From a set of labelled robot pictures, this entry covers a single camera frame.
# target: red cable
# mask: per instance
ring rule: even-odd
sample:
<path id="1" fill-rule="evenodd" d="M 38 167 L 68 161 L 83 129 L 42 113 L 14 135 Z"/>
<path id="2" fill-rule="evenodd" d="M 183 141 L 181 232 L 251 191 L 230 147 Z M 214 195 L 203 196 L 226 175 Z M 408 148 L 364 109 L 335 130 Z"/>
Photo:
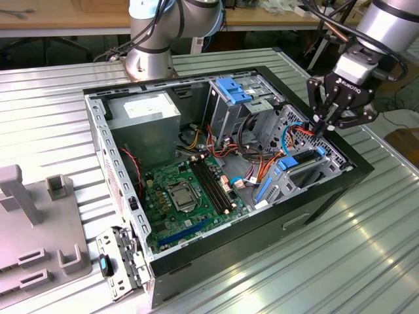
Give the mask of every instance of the red cable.
<path id="1" fill-rule="evenodd" d="M 141 187 L 141 175 L 139 174 L 139 168 L 137 166 L 137 162 L 136 159 L 125 149 L 120 148 L 119 150 L 123 151 L 125 154 L 128 155 L 128 157 L 131 158 L 132 162 L 134 163 L 134 166 L 137 169 L 137 175 L 138 175 L 138 182 L 139 182 L 139 190 L 138 190 L 138 196 L 141 198 L 141 191 L 142 191 L 142 187 Z"/>
<path id="2" fill-rule="evenodd" d="M 307 134 L 307 135 L 311 135 L 311 136 L 313 136 L 314 135 L 314 133 L 313 132 L 311 132 L 311 131 L 307 131 L 307 130 L 304 130 L 302 127 L 300 127 L 300 126 L 297 126 L 296 128 L 295 128 L 297 131 L 300 131 L 300 132 L 302 132 L 302 133 L 304 133 L 304 134 Z"/>

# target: metal bracket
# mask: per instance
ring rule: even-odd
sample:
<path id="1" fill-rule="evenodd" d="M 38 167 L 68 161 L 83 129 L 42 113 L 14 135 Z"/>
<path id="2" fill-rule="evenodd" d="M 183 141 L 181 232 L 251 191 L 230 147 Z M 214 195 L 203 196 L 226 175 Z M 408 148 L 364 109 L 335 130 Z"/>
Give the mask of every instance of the metal bracket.
<path id="1" fill-rule="evenodd" d="M 151 280 L 143 253 L 129 228 L 112 227 L 96 238 L 102 275 L 107 278 L 111 297 L 117 302 Z"/>

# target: ram slot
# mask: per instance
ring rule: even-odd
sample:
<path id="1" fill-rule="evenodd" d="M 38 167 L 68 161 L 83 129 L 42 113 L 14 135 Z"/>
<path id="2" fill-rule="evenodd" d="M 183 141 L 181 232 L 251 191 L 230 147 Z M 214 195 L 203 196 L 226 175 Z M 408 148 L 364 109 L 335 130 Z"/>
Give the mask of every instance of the ram slot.
<path id="1" fill-rule="evenodd" d="M 205 162 L 193 162 L 189 165 L 192 169 L 192 172 L 195 174 L 196 178 L 204 189 L 204 192 L 207 194 L 208 198 L 214 205 L 218 215 L 224 214 L 226 209 L 230 210 L 231 204 L 228 198 L 221 190 L 221 187 L 218 185 L 217 181 L 213 178 L 213 175 L 209 171 Z"/>

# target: aluminum work surface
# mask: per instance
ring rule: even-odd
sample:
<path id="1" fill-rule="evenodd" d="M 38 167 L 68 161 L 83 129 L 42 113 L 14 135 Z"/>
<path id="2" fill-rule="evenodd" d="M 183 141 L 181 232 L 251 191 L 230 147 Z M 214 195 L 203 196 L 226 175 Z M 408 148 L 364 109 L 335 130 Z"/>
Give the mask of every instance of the aluminum work surface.
<path id="1" fill-rule="evenodd" d="M 176 56 L 180 75 L 266 65 L 307 101 L 306 76 L 271 49 Z M 127 82 L 120 63 L 0 73 L 0 166 L 24 183 L 74 182 L 90 275 L 3 313 L 146 313 L 139 291 L 112 304 L 94 238 L 118 223 L 96 158 L 81 90 Z M 313 224 L 174 298 L 155 313 L 419 313 L 418 177 L 367 128 L 339 132 L 375 171 Z"/>

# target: pci slot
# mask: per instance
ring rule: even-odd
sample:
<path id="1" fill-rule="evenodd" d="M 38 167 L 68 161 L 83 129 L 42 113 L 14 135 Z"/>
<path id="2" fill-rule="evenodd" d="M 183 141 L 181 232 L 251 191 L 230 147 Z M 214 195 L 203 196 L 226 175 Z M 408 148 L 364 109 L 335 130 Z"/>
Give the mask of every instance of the pci slot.
<path id="1" fill-rule="evenodd" d="M 174 235 L 171 235 L 169 237 L 166 237 L 158 242 L 158 245 L 166 245 L 171 242 L 177 241 L 179 239 L 182 239 L 183 237 L 189 236 L 190 234 L 194 234 L 195 232 L 200 231 L 204 225 L 208 222 L 208 219 L 203 220 L 196 224 L 195 226 L 189 227 L 183 231 L 180 231 Z"/>
<path id="2" fill-rule="evenodd" d="M 218 215 L 224 214 L 225 210 L 231 210 L 232 206 L 230 201 L 221 190 L 218 182 L 214 179 L 205 161 L 199 160 L 197 162 L 191 162 L 189 166 L 192 172 L 195 174 L 199 183 L 201 184 L 207 197 L 211 200 L 215 207 Z"/>

